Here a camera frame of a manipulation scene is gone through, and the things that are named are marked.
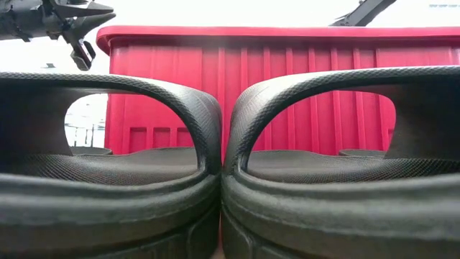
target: textured footbed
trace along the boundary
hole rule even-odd
[[[384,157],[385,151],[381,150],[355,150],[355,149],[348,149],[348,150],[340,150],[339,155],[357,155],[357,156],[377,156],[377,157]]]
[[[171,181],[197,172],[194,148],[162,148],[129,155],[28,155],[10,158],[1,171],[113,186]]]
[[[112,150],[102,147],[70,147],[74,155],[112,155]]]
[[[346,183],[460,172],[460,161],[320,155],[301,150],[251,153],[247,173],[285,183]]]

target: black slide sandal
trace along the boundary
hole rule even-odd
[[[0,73],[0,251],[7,258],[209,258],[218,242],[221,113],[210,95],[124,76]],[[169,106],[194,148],[75,155],[78,98],[135,93]]]
[[[460,67],[284,76],[244,92],[223,177],[223,241],[234,258],[458,258]],[[392,99],[383,158],[251,153],[282,110],[332,90]]]

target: dark gray strap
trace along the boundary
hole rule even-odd
[[[333,90],[356,90],[392,99],[397,124],[386,158],[460,159],[456,122],[460,67],[375,68],[283,76],[248,88],[234,108],[226,166],[247,169],[267,124],[297,101]]]
[[[71,155],[64,131],[70,105],[89,94],[133,93],[166,104],[183,120],[199,167],[221,165],[221,110],[215,98],[202,91],[127,76],[58,73],[0,73],[0,87],[2,155]]]

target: robotic arm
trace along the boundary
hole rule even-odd
[[[365,27],[396,0],[361,0],[359,6],[349,14],[339,17],[330,26]]]
[[[83,38],[115,17],[111,7],[87,0],[0,0],[0,40],[34,37],[57,40],[62,36],[73,48],[71,58],[82,71],[96,56]]]

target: red bin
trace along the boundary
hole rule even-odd
[[[105,27],[98,46],[110,73],[154,78],[207,91],[223,112],[223,151],[239,94],[259,81],[294,73],[414,65],[458,65],[460,28]],[[390,100],[335,91],[279,114],[255,150],[386,150],[395,125]],[[193,145],[169,108],[145,96],[109,95],[106,147],[115,154]]]

